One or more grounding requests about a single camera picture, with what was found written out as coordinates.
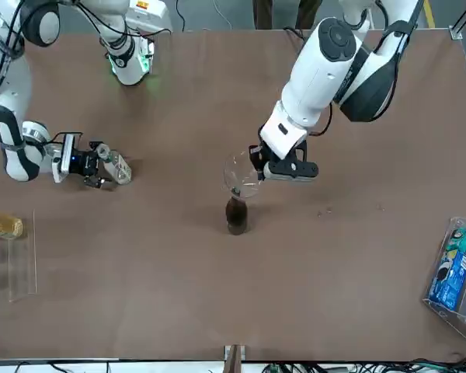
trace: brown table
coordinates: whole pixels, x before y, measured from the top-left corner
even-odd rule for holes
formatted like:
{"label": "brown table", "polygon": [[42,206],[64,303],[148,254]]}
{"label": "brown table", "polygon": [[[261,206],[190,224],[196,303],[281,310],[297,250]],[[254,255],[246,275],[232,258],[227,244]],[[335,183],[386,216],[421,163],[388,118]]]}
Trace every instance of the brown table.
{"label": "brown table", "polygon": [[256,143],[297,48],[284,32],[161,36],[155,74],[134,88],[95,37],[29,49],[29,118],[103,139],[135,179],[113,193],[76,176],[19,184],[0,157],[0,211],[37,212],[39,283],[0,306],[0,357],[466,353],[420,301],[448,219],[466,216],[466,64],[446,30],[414,34],[387,115],[351,124],[336,110],[309,140],[316,182],[264,184],[251,231],[227,233],[224,159]]}

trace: juice bottle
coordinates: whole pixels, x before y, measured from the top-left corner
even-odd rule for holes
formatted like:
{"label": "juice bottle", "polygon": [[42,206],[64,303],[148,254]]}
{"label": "juice bottle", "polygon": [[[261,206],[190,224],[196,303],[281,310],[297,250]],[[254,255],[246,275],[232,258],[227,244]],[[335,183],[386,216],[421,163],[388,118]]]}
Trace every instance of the juice bottle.
{"label": "juice bottle", "polygon": [[23,221],[7,214],[0,214],[0,238],[17,239],[23,233]]}

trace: cable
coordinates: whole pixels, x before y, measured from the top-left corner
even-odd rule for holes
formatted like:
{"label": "cable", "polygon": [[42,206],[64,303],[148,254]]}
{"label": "cable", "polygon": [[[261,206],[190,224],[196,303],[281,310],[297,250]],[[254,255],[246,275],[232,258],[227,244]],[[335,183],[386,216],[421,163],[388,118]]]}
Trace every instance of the cable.
{"label": "cable", "polygon": [[61,371],[62,373],[69,373],[69,372],[66,371],[65,369],[59,368],[57,365],[55,365],[55,364],[52,363],[52,362],[49,362],[48,364],[49,364],[53,369],[55,369],[56,371]]}
{"label": "cable", "polygon": [[116,30],[114,29],[111,25],[103,22],[94,12],[92,12],[90,9],[86,8],[86,6],[84,6],[83,4],[78,4],[77,5],[78,8],[81,9],[81,11],[83,13],[85,13],[86,16],[88,16],[86,13],[89,13],[89,15],[91,17],[93,17],[94,19],[96,19],[97,21],[100,22],[100,24],[102,24],[103,26],[105,26],[106,28],[108,28],[109,30],[113,31],[114,33],[118,33],[120,35],[123,35],[125,37],[153,37],[154,35],[158,35],[164,31],[167,31],[169,33],[171,33],[171,30],[170,29],[161,29],[159,31],[155,31],[154,33],[145,33],[145,34],[142,34],[142,33],[125,33],[123,31],[119,31],[119,30]]}
{"label": "cable", "polygon": [[212,0],[213,4],[214,4],[214,9],[216,9],[216,12],[219,16],[221,16],[222,19],[224,19],[228,25],[230,25],[230,30],[233,30],[233,26],[231,25],[231,22],[228,21],[228,18],[226,18],[223,13],[221,13],[221,10],[219,10],[219,8],[217,7],[217,4],[216,4],[216,0]]}
{"label": "cable", "polygon": [[21,361],[20,363],[17,364],[17,367],[14,371],[14,373],[18,373],[19,369],[23,366],[23,365],[30,365],[31,363],[28,362],[28,361]]}
{"label": "cable", "polygon": [[[21,35],[21,33],[23,32],[24,27],[29,23],[29,21],[33,18],[33,16],[36,14],[36,12],[38,12],[38,11],[39,11],[40,9],[42,9],[42,8],[45,8],[45,7],[47,7],[47,6],[50,6],[51,4],[52,4],[52,3],[48,3],[48,2],[47,2],[47,3],[43,3],[43,4],[41,4],[41,5],[38,5],[38,6],[26,17],[26,19],[24,19],[24,21],[23,21],[23,23],[21,23],[21,26],[19,27],[17,33],[15,33],[15,34],[17,35],[17,37],[16,37],[16,39],[14,40],[14,44],[12,45],[12,50],[13,50],[13,51],[16,49],[17,43],[22,39],[20,35]],[[11,35],[11,32],[14,33],[13,28],[10,28],[10,29],[9,29],[9,35]],[[7,37],[7,44],[6,44],[6,45],[9,45],[9,43],[10,43],[10,39],[9,39],[9,37]],[[1,64],[0,64],[0,75],[1,75],[1,77],[0,77],[0,88],[2,87],[2,84],[3,84],[4,80],[5,80],[5,73],[2,74],[1,71],[2,71],[2,69],[3,69],[3,64],[5,63],[6,57],[7,57],[7,56],[6,56],[5,54],[2,55],[2,60],[1,60]]]}
{"label": "cable", "polygon": [[316,138],[318,136],[322,136],[323,134],[325,134],[326,131],[329,129],[329,125],[332,123],[332,119],[333,119],[333,103],[329,103],[329,118],[328,118],[328,123],[326,124],[325,129],[321,132],[309,132],[309,136],[314,136]]}
{"label": "cable", "polygon": [[293,35],[295,35],[299,39],[302,39],[303,41],[305,41],[305,37],[304,37],[304,34],[302,33],[302,31],[297,31],[295,28],[293,28],[291,26],[286,26],[286,27],[283,28],[283,30],[290,31]]}
{"label": "cable", "polygon": [[181,14],[181,12],[179,11],[178,2],[179,2],[179,0],[176,0],[176,12],[178,13],[179,18],[181,18],[181,20],[183,21],[183,27],[181,28],[181,32],[184,33],[185,32],[186,20],[185,20],[185,17],[183,17],[183,14]]}
{"label": "cable", "polygon": [[142,33],[141,35],[143,37],[154,37],[155,35],[159,35],[160,33],[164,32],[172,33],[170,29],[160,29],[159,31],[155,31],[154,33]]}
{"label": "cable", "polygon": [[100,29],[99,29],[99,27],[93,22],[92,17],[90,17],[90,16],[88,15],[88,13],[85,11],[84,6],[83,6],[83,7],[78,6],[78,9],[85,15],[86,18],[88,18],[88,21],[90,21],[90,23],[92,24],[92,26],[95,28],[96,32],[100,34]]}
{"label": "cable", "polygon": [[[18,17],[19,12],[20,12],[20,10],[23,7],[25,2],[26,2],[26,0],[20,0],[19,4],[17,5],[16,10],[14,11],[14,14],[12,15],[12,21],[10,23],[9,33],[7,34],[7,39],[5,40],[5,45],[7,47],[9,47],[10,40],[12,39],[12,34],[14,32],[14,25],[16,24],[17,17]],[[7,59],[7,55],[5,53],[2,54],[2,58],[0,60],[0,75],[2,74],[2,69],[3,69],[3,66],[5,64],[6,59]]]}
{"label": "cable", "polygon": [[385,19],[385,29],[387,29],[388,28],[388,12],[387,12],[387,9],[385,9],[385,7],[383,5],[383,2],[381,2],[381,0],[376,0],[376,2],[374,2],[374,3],[376,4],[376,6],[383,13],[383,18]]}
{"label": "cable", "polygon": [[348,27],[350,27],[351,30],[358,30],[360,29],[364,22],[366,22],[366,18],[367,18],[367,9],[364,9],[361,14],[360,14],[360,21],[359,23],[357,23],[356,25],[353,25],[352,23],[348,23],[347,21],[345,21],[345,23],[347,24]]}
{"label": "cable", "polygon": [[78,135],[79,135],[78,146],[79,146],[79,142],[81,141],[81,138],[83,137],[83,133],[82,133],[82,132],[57,132],[57,134],[56,134],[50,141],[43,142],[43,143],[41,143],[41,144],[42,144],[42,145],[48,145],[48,144],[59,144],[59,145],[62,145],[62,144],[64,144],[63,142],[55,141],[55,139],[58,138],[59,136],[61,136],[62,134],[64,134],[64,135],[66,135],[66,134],[78,134]]}

